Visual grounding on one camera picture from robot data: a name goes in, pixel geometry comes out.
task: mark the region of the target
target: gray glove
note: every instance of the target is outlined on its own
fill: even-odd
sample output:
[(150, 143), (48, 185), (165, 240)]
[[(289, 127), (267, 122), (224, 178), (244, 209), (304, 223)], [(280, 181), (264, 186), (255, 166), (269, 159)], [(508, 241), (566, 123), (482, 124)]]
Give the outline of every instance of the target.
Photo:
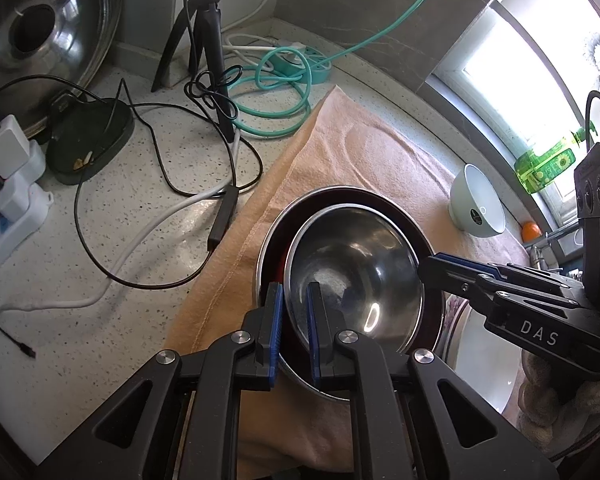
[(581, 384), (573, 399), (562, 404), (549, 386), (549, 363), (523, 351), (522, 367), (526, 378), (518, 393), (516, 425), (547, 456), (572, 446), (600, 424), (600, 381)]

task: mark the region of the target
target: orange cloth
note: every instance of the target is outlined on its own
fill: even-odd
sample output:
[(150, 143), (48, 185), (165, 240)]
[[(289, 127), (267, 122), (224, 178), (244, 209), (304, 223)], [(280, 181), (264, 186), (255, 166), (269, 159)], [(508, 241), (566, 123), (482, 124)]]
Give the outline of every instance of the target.
[[(289, 141), (209, 260), (171, 326), (166, 348), (207, 348), (240, 328), (253, 304), (258, 253), (279, 213), (324, 186), (378, 192), (418, 223), (434, 250), (482, 262), (528, 265), (505, 232), (475, 238), (460, 232), (447, 204), (454, 175), (429, 153), (334, 88)], [(321, 470), (353, 468), (349, 407), (323, 400), (279, 373), (272, 392), (243, 392), (238, 478), (253, 479), (298, 463)]]

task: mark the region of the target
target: speckled white countertop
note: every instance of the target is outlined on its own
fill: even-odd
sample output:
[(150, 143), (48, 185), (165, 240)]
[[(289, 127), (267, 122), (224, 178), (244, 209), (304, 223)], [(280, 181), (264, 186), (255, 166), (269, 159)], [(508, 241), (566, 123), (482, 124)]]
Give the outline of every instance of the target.
[[(101, 96), (115, 94), (124, 76), (136, 102), (162, 101), (187, 105), (182, 84), (149, 92), (150, 82), (104, 67), (93, 86)], [(315, 105), (339, 85), (353, 100), (381, 116), (452, 172), (462, 160), (429, 130), (380, 94), (352, 76), (334, 69), (330, 81), (314, 87)], [(295, 102), (293, 91), (266, 96), (245, 94), (251, 107), (282, 110)], [(162, 108), (143, 110), (155, 128), (171, 179), (181, 189), (205, 190), (228, 174), (224, 145), (201, 120)], [(267, 120), (247, 119), (261, 128)], [(286, 140), (254, 140), (269, 168)], [(253, 156), (240, 150), (240, 183), (256, 175)], [(0, 268), (0, 306), (44, 300), (77, 300), (95, 293), (102, 275), (88, 260), (74, 228), (75, 187), (56, 182), (50, 174), (40, 181), (56, 202), (39, 232), (27, 239)], [(242, 196), (243, 205), (248, 196)], [(164, 183), (149, 131), (136, 130), (122, 151), (83, 187), (80, 219), (92, 250), (106, 266), (145, 224), (168, 206), (181, 201)], [(187, 276), (206, 255), (206, 236), (217, 202), (203, 202), (166, 221), (131, 256), (119, 273), (143, 283), (171, 282)], [(507, 214), (512, 230), (517, 230)], [(31, 360), (0, 334), (0, 422), (17, 444), (40, 462), (116, 390), (140, 365), (162, 348), (168, 323), (187, 295), (188, 286), (160, 292), (131, 290), (113, 284), (97, 304), (80, 310), (6, 312), (0, 323), (31, 345)]]

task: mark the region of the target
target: white bowl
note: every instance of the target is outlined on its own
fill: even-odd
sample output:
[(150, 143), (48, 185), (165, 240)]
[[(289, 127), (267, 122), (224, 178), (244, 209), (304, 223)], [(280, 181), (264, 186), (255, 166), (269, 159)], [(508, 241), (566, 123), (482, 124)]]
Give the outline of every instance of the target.
[(451, 186), (449, 214), (458, 229), (478, 238), (502, 234), (506, 226), (496, 190), (473, 164), (467, 164)]
[(521, 350), (485, 329), (486, 318), (470, 306), (458, 312), (457, 317), (445, 361), (493, 409), (502, 413), (516, 382)]

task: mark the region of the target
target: teal cable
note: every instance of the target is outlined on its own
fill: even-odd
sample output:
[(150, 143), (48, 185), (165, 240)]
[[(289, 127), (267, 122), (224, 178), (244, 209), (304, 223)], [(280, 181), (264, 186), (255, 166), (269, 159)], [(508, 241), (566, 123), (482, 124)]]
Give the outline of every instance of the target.
[[(279, 48), (275, 48), (273, 50), (268, 51), (267, 54), (262, 57), (262, 59), (260, 60), (260, 62), (257, 65), (257, 67), (254, 67), (254, 68), (245, 67), (244, 68), (245, 70), (254, 70), (253, 76), (248, 76), (246, 78), (240, 79), (240, 81), (236, 82), (230, 88), (233, 88), (236, 85), (251, 82), (251, 81), (253, 81), (255, 83), (257, 88), (259, 88), (260, 90), (263, 90), (263, 91), (278, 88), (279, 86), (282, 86), (283, 84), (289, 84), (298, 92), (298, 94), (300, 96), (300, 101), (298, 102), (298, 104), (296, 104), (289, 110), (283, 110), (281, 112), (263, 112), (260, 110), (254, 110), (252, 108), (246, 107), (240, 103), (235, 103), (236, 107), (238, 108), (238, 110), (240, 110), (241, 112), (246, 113), (248, 115), (255, 116), (255, 117), (261, 117), (261, 118), (267, 118), (267, 119), (281, 119), (281, 118), (291, 117), (291, 116), (297, 114), (302, 108), (304, 108), (304, 116), (302, 117), (302, 119), (300, 119), (300, 121), (297, 124), (294, 124), (293, 126), (285, 128), (283, 130), (275, 130), (273, 132), (267, 132), (267, 131), (259, 130), (257, 128), (253, 128), (251, 126), (247, 126), (242, 121), (240, 121), (239, 118), (234, 120), (234, 125), (237, 128), (240, 128), (241, 130), (247, 132), (248, 134), (258, 136), (258, 137), (266, 137), (268, 139), (283, 137), (283, 136), (293, 133), (304, 123), (306, 118), (311, 113), (311, 106), (308, 102), (309, 95), (311, 93), (311, 87), (312, 87), (311, 69), (316, 68), (321, 65), (324, 65), (325, 63), (328, 63), (330, 61), (334, 61), (334, 60), (338, 59), (339, 57), (346, 56), (347, 54), (351, 54), (352, 52), (355, 52), (355, 51), (359, 50), (360, 48), (367, 46), (369, 43), (373, 43), (375, 40), (378, 40), (379, 38), (382, 38), (383, 36), (389, 34), (392, 30), (394, 30), (396, 27), (398, 27), (404, 20), (406, 20), (409, 16), (411, 16), (418, 9), (418, 7), (421, 6), (421, 4), (423, 2), (424, 2), (424, 0), (416, 0), (411, 5), (411, 7), (409, 7), (407, 10), (405, 10), (404, 13), (397, 20), (395, 20), (391, 25), (389, 25), (387, 28), (384, 28), (383, 30), (381, 30), (377, 34), (374, 34), (373, 36), (366, 39), (365, 41), (362, 41), (359, 44), (349, 47), (348, 49), (343, 50), (342, 52), (334, 54), (333, 56), (327, 57), (313, 65), (309, 64), (306, 57), (299, 50), (292, 48), (292, 47), (281, 46)], [(302, 61), (302, 66), (304, 68), (298, 73), (298, 75), (296, 75), (294, 77), (284, 76), (279, 72), (266, 72), (266, 71), (265, 71), (265, 73), (273, 74), (273, 75), (263, 76), (262, 71), (264, 69), (265, 63), (272, 56), (276, 56), (277, 54), (279, 54), (281, 52), (292, 52), (293, 54), (296, 54), (296, 56), (298, 56), (299, 59)], [(296, 81), (302, 79), (302, 76), (305, 73), (307, 74), (307, 82), (306, 82), (305, 90), (302, 91), (300, 85)], [(263, 83), (263, 81), (274, 81), (274, 83), (265, 85)]]

